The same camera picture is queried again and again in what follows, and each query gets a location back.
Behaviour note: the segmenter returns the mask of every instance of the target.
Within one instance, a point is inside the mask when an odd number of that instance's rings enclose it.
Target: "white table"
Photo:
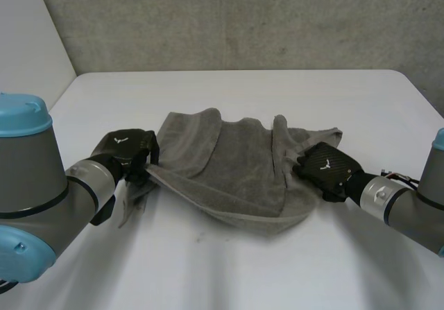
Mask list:
[[[158,130],[169,111],[220,109],[270,127],[343,132],[340,149],[367,172],[419,178],[444,120],[394,71],[206,71],[79,76],[52,109],[65,167],[121,128]],[[2,309],[440,309],[444,259],[352,202],[321,205],[265,239],[159,190],[117,229],[88,226],[36,282],[0,296]]]

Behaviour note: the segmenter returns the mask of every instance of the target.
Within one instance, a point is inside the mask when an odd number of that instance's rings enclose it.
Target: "gray towel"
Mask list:
[[[217,109],[172,112],[157,135],[159,166],[147,171],[217,219],[276,234],[306,218],[320,198],[292,173],[296,158],[320,141],[336,147],[341,136],[337,128],[287,128],[282,115],[267,130],[257,119],[222,121]]]

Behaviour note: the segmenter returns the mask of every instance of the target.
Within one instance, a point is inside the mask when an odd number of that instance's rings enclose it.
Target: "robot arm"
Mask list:
[[[364,211],[444,257],[444,129],[433,143],[418,188],[364,173],[351,157],[325,143],[310,148],[294,171],[326,201],[351,198]]]
[[[149,154],[156,163],[154,132],[121,130],[65,172],[44,101],[0,94],[0,294],[40,277],[88,223],[106,221],[117,183],[147,180]]]

